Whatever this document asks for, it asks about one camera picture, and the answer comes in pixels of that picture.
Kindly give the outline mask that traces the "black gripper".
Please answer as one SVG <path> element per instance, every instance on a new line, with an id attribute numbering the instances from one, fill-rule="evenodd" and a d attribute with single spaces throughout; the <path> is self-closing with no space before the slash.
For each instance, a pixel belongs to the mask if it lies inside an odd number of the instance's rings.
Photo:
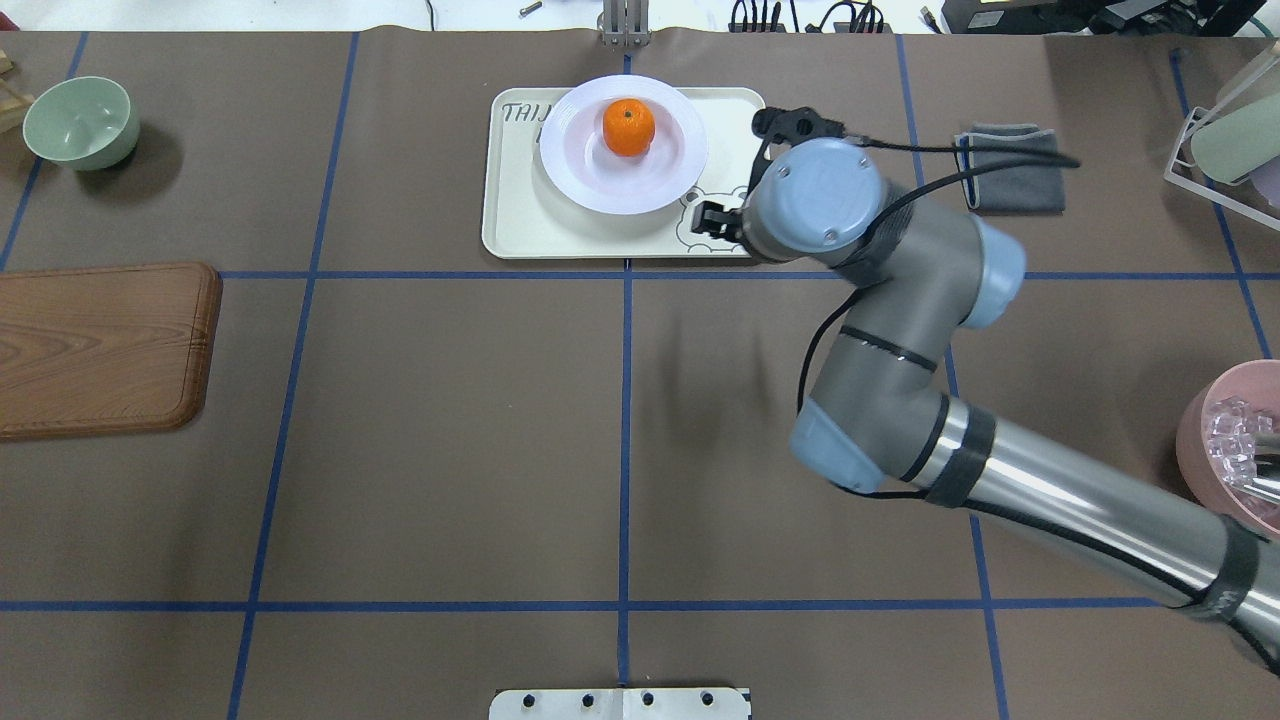
<path id="1" fill-rule="evenodd" d="M 751 160 L 745 195 L 737 208 L 701 200 L 692 208 L 691 232 L 735 245 L 745 245 L 745 211 L 748 200 L 772 167 L 771 149 L 792 149 L 815 138 L 844 138 L 845 123 L 822 117 L 814 108 L 785 110 L 763 108 L 751 118 L 751 133 L 760 146 Z"/>

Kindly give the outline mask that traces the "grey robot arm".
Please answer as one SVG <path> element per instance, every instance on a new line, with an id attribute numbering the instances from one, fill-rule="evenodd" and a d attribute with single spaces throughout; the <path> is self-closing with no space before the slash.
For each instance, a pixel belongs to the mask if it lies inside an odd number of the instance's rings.
<path id="1" fill-rule="evenodd" d="M 1174 612 L 1225 626 L 1277 673 L 1277 544 L 1059 442 L 932 387 L 955 331 L 1000 319 L 1027 272 L 1024 247 L 931 193 L 1001 170 L 1079 167 L 1048 149 L 1002 146 L 906 190 L 849 132 L 812 108 L 764 108 L 762 145 L 737 209 L 703 202 L 692 231 L 763 263 L 810 258 L 852 286 L 824 322 L 838 334 L 797 389 L 796 459 L 851 495 L 995 518 L 1126 578 Z"/>

